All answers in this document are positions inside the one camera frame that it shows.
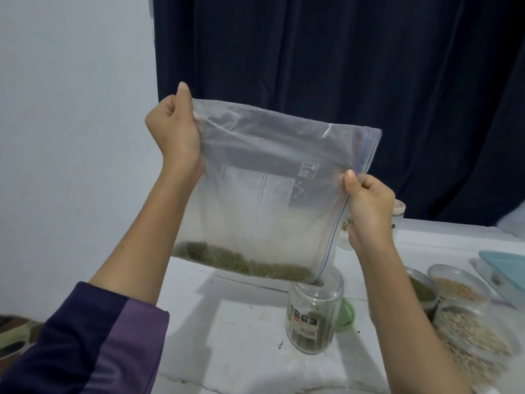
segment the teal container lid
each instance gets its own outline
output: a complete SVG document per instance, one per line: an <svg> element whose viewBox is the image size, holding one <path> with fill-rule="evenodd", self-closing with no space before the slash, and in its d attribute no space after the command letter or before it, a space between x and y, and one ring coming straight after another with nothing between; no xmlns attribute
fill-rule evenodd
<svg viewBox="0 0 525 394"><path fill-rule="evenodd" d="M352 304L343 298L341 302L341 308L339 309L339 315L337 316L336 332L344 332L352 328L355 319L355 309Z"/></svg>
<svg viewBox="0 0 525 394"><path fill-rule="evenodd" d="M525 291L525 256L504 251L482 250L479 257L508 282Z"/></svg>

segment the curtain fold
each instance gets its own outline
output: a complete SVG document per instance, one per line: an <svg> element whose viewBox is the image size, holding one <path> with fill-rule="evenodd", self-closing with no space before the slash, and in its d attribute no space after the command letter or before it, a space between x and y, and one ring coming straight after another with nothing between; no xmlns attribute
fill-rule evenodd
<svg viewBox="0 0 525 394"><path fill-rule="evenodd" d="M154 0L159 98L380 128L407 217L492 225L525 198L520 1Z"/></svg>

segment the white tabletop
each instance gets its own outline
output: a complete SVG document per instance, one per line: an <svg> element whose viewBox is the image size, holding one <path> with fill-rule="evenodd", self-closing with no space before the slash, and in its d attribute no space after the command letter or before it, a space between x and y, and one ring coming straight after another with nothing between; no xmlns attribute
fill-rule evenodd
<svg viewBox="0 0 525 394"><path fill-rule="evenodd" d="M423 272L442 263L475 273L470 262L481 249L525 255L525 243L496 228L407 219L397 247L406 265ZM309 356L286 337L288 283L240 277L173 258L159 300L159 307L171 316L153 392L389 392L355 253L338 248L334 263L345 278L345 297L355 308L355 324L336 334L326 352ZM505 306L495 311L525 337L525 318L516 318L519 313ZM501 392L521 392L519 387L525 384L519 381L523 379L519 369L505 378Z"/></svg>

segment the sleeve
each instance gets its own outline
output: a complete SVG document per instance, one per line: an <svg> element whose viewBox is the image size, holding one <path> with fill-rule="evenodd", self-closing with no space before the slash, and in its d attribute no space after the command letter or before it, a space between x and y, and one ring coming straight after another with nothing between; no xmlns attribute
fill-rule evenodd
<svg viewBox="0 0 525 394"><path fill-rule="evenodd" d="M169 314L80 282L0 381L0 393L150 393Z"/></svg>

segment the resealable bag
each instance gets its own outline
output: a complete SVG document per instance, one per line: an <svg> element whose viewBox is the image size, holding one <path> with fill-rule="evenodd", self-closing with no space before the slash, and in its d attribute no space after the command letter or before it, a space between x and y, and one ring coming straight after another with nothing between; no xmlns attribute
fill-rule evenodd
<svg viewBox="0 0 525 394"><path fill-rule="evenodd" d="M313 283L333 264L348 201L381 131L237 103L193 101L206 173L173 255L237 273Z"/></svg>

